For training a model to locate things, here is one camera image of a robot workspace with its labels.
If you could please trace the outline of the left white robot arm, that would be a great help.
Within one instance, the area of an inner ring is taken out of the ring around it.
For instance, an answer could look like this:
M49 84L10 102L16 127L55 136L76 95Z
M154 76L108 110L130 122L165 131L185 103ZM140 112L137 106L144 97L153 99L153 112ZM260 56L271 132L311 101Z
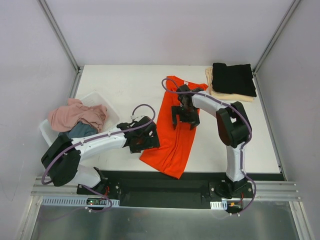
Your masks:
M105 191L106 183L100 170L82 162L103 152L128 147L130 153L159 148L156 123L148 116L122 122L109 131L80 138L60 135L41 158L45 168L43 185L61 187L68 183L87 186L94 194Z

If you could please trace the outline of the orange t shirt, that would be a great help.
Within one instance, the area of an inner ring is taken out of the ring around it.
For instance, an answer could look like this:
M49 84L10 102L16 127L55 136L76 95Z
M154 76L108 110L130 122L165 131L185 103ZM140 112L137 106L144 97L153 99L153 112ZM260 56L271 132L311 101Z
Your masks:
M179 179L185 171L196 129L187 123L173 127L172 106L178 106L178 95L166 91L157 116L156 130L160 147L143 151L140 160L157 171Z

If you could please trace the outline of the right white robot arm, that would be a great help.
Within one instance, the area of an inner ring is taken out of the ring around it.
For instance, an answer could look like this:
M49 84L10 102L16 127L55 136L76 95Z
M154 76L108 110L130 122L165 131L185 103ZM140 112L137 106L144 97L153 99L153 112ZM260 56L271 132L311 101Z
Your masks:
M175 93L180 105L171 107L174 128L178 123L186 123L190 130L195 129L200 124L198 110L216 118L219 138L226 146L227 169L224 182L215 192L226 198L237 197L248 182L244 170L245 146L252 138L252 127L243 104L222 102L202 88L190 89L186 84L178 87Z

